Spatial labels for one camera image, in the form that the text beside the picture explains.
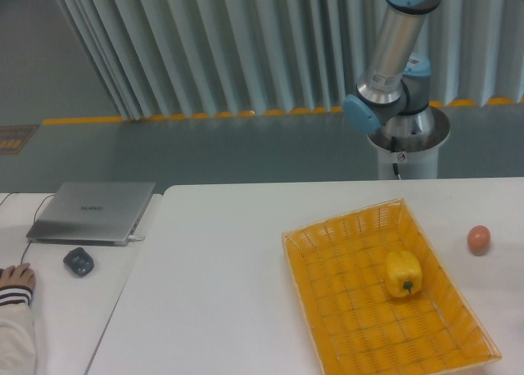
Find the person's hand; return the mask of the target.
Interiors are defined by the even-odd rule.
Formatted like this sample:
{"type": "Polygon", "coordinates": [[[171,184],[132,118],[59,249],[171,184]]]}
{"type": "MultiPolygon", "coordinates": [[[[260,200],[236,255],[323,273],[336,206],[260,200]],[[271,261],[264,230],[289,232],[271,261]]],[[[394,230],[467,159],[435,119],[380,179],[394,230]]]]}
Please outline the person's hand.
{"type": "Polygon", "coordinates": [[[1,272],[0,288],[21,287],[34,291],[36,285],[35,272],[31,264],[11,265],[1,272]]]}

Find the white sleeved forearm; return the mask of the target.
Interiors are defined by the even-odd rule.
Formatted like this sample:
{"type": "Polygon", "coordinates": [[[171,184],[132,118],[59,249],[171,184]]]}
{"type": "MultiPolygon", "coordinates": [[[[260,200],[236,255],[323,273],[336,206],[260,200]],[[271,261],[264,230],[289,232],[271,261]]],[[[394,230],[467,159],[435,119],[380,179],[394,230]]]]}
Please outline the white sleeved forearm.
{"type": "Polygon", "coordinates": [[[28,287],[1,288],[1,374],[34,374],[37,350],[28,287]]]}

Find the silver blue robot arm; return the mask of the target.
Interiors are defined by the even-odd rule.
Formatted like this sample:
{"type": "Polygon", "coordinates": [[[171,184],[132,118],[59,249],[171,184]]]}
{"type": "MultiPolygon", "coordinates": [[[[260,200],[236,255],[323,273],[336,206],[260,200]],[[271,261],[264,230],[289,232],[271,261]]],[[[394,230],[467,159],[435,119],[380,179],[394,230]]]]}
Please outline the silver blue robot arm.
{"type": "Polygon", "coordinates": [[[355,90],[342,103],[346,119],[374,133],[422,100],[456,99],[479,106],[523,99],[523,0],[384,0],[386,10],[355,90]]]}

